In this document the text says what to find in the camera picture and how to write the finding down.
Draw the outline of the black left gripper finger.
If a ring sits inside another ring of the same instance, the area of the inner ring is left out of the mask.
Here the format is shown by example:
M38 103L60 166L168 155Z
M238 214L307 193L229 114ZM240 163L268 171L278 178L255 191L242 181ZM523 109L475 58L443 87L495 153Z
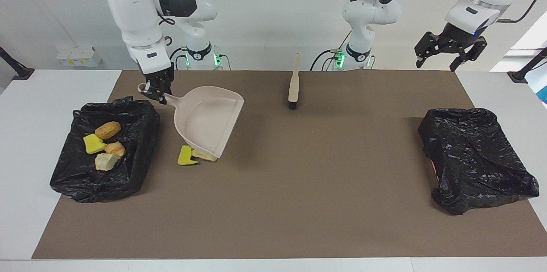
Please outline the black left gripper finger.
M449 46L449 49L458 55L450 64L450 71L455 72L462 64L477 60L486 47L487 41L485 38L478 38L472 44L455 43L453 46Z
M422 36L414 47L417 56L416 67L422 67L427 58L440 53L439 40L440 37L434 33L425 33Z

